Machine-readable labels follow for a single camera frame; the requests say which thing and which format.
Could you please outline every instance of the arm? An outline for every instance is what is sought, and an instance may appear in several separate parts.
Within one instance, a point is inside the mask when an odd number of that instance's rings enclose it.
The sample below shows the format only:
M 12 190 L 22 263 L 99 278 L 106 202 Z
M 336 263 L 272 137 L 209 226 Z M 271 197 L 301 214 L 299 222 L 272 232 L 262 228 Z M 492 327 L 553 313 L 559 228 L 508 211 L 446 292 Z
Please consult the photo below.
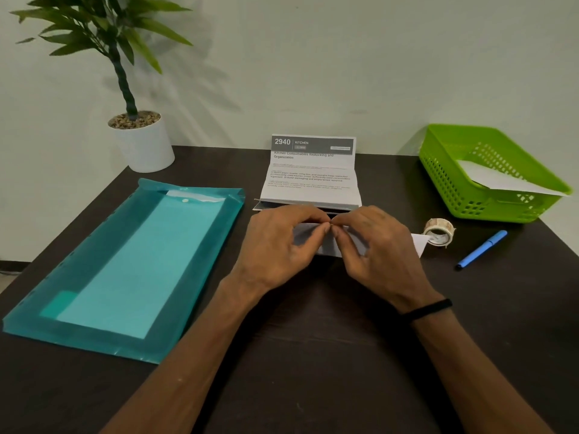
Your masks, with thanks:
M 377 207 L 332 219 L 346 270 L 399 313 L 444 297 L 430 285 L 408 229 Z M 360 256 L 341 228 L 355 228 L 369 244 Z M 469 434 L 548 434 L 552 431 L 460 326 L 451 310 L 412 323 Z
M 322 224 L 296 247 L 293 227 L 308 219 Z M 284 206 L 253 216 L 231 274 L 181 341 L 101 432 L 191 432 L 245 315 L 266 292 L 308 266 L 329 231 L 328 222 L 328 215 L 313 206 Z

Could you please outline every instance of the plant trunk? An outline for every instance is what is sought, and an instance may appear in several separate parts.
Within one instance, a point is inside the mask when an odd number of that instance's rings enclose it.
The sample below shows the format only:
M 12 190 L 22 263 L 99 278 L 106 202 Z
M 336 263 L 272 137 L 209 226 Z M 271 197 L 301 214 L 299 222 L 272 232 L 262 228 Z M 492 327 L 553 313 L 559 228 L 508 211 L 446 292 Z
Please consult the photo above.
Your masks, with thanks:
M 138 117 L 137 106 L 135 105 L 135 98 L 128 87 L 127 73 L 120 63 L 119 50 L 116 46 L 116 41 L 109 43 L 109 58 L 112 65 L 115 67 L 115 73 L 119 78 L 119 87 L 125 102 L 127 103 L 127 116 L 130 121 L 135 121 Z

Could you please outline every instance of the blue pen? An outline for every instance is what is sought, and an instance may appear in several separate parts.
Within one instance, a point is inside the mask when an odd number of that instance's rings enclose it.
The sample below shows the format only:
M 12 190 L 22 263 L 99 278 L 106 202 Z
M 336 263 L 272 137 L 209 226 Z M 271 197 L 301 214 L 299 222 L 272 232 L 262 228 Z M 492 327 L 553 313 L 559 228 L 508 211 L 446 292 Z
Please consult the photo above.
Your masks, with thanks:
M 475 249 L 472 253 L 467 255 L 463 260 L 461 260 L 456 267 L 459 269 L 464 268 L 470 262 L 472 262 L 478 256 L 480 256 L 482 253 L 484 253 L 490 247 L 492 247 L 494 244 L 496 244 L 499 240 L 504 238 L 506 235 L 507 235 L 507 232 L 505 230 L 501 230 L 500 232 L 496 233 L 492 238 L 487 239 L 484 244 L 482 244 L 480 247 Z

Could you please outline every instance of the green basket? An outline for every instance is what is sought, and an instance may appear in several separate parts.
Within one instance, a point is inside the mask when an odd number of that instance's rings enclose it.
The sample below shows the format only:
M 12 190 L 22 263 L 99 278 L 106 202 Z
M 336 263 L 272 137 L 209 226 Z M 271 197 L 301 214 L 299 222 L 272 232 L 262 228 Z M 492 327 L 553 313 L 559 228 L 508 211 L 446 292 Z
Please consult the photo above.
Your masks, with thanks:
M 495 128 L 429 125 L 419 157 L 448 210 L 457 218 L 528 223 L 561 198 L 489 189 L 471 181 L 457 160 L 472 161 L 567 195 L 573 191 Z

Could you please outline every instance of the hand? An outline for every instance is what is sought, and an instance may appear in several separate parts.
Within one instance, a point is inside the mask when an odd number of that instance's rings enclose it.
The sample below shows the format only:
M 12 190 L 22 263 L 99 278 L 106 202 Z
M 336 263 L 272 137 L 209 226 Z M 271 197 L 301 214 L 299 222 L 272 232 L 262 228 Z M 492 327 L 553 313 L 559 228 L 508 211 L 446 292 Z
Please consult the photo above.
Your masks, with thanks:
M 308 241 L 293 244 L 300 222 L 319 222 Z M 329 232 L 329 217 L 313 205 L 284 205 L 252 216 L 228 280 L 243 285 L 255 301 L 307 267 Z
M 430 285 L 410 231 L 378 207 L 360 207 L 332 219 L 332 233 L 342 252 L 348 274 L 390 302 L 400 313 L 426 306 L 444 297 Z M 351 226 L 368 243 L 360 256 L 350 235 Z

